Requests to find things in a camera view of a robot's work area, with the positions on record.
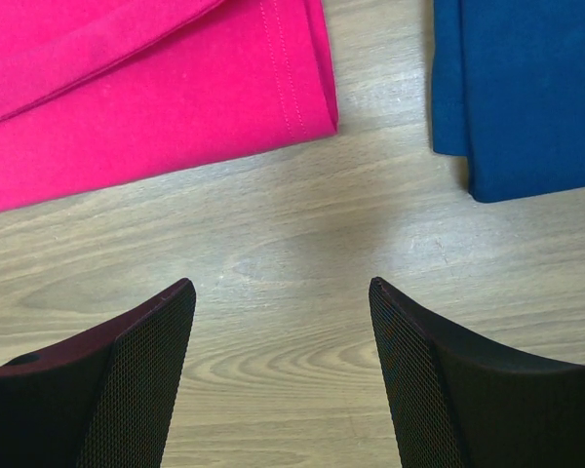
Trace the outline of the pink t shirt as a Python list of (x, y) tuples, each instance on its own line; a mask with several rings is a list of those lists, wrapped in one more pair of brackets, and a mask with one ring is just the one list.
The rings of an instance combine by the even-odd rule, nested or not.
[(337, 122), (319, 1), (0, 1), (0, 212)]

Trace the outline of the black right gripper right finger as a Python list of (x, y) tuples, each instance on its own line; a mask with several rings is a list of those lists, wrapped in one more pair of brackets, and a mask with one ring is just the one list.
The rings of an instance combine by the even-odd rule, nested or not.
[(585, 365), (470, 331), (381, 278), (370, 316), (405, 467), (585, 467)]

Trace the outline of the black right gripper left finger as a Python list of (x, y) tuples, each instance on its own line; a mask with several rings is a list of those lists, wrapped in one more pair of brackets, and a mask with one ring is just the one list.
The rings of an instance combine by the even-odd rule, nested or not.
[(0, 467), (158, 467), (191, 334), (183, 278), (0, 366)]

